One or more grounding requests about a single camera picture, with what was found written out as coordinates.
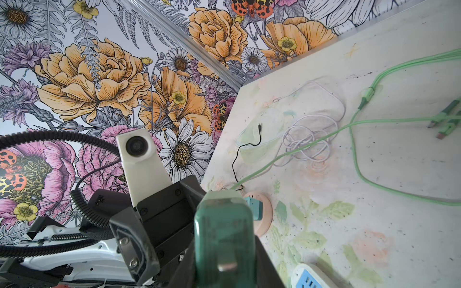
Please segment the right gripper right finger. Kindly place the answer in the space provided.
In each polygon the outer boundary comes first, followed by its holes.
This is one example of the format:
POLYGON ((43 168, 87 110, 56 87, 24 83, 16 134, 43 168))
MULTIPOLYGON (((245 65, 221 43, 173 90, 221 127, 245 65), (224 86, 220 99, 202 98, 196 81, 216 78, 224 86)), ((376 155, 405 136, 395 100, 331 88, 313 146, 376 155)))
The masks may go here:
POLYGON ((255 236, 257 288, 285 288, 260 239, 255 236))

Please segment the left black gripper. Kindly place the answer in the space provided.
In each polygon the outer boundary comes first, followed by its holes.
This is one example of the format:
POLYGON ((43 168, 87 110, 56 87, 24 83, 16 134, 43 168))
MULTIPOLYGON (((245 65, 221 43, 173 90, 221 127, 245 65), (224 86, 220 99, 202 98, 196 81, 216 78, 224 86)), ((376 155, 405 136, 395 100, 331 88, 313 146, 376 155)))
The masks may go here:
POLYGON ((205 196, 192 175, 109 220, 128 272, 138 286, 166 285, 194 239, 193 219, 205 196))

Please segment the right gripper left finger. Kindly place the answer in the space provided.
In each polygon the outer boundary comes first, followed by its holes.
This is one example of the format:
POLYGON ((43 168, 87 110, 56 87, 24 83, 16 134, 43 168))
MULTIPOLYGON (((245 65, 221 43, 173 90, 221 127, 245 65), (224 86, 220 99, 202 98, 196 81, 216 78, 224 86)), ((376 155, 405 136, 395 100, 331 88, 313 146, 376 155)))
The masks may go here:
POLYGON ((195 288, 196 262, 194 248, 188 248, 175 274, 171 278, 168 288, 195 288))

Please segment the white blue rectangular power strip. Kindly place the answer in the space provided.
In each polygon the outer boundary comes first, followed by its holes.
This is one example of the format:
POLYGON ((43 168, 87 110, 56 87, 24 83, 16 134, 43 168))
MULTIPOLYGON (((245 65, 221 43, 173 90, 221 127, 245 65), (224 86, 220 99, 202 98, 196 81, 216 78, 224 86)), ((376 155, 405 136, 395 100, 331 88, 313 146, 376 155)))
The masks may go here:
POLYGON ((316 265, 299 263, 291 275, 292 288, 338 288, 316 265))

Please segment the green charger plug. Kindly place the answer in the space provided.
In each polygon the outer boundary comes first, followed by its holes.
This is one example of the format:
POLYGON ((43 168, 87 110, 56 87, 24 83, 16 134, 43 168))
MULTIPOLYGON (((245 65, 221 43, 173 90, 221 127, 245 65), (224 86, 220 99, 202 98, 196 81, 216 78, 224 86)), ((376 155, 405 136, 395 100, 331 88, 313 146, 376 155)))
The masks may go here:
POLYGON ((253 214, 240 192, 208 192, 194 216, 196 285, 255 288, 253 214))

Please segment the round pink power strip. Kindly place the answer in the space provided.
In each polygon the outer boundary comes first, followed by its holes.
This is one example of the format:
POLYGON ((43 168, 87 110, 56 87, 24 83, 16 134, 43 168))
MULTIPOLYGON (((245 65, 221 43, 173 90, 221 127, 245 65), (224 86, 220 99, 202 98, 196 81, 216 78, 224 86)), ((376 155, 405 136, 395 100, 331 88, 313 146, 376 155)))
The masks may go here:
POLYGON ((263 193, 251 192, 244 195, 253 213, 253 228, 255 235, 263 237, 273 221, 273 208, 270 199, 263 193))

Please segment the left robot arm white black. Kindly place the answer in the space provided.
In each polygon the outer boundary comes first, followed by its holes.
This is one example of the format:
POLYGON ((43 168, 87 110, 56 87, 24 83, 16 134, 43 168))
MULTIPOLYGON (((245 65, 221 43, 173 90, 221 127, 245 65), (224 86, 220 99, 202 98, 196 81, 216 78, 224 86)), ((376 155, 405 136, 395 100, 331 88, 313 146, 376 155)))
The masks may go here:
POLYGON ((193 218, 205 196, 198 178, 172 182, 144 129, 117 136, 116 144, 75 132, 16 133, 1 138, 1 157, 9 158, 17 146, 64 141, 113 154, 109 167, 122 165, 129 192, 97 190, 87 200, 75 186, 70 197, 84 225, 66 228, 49 217, 38 218, 29 243, 1 247, 1 277, 20 288, 188 286, 178 277, 193 263, 193 218))

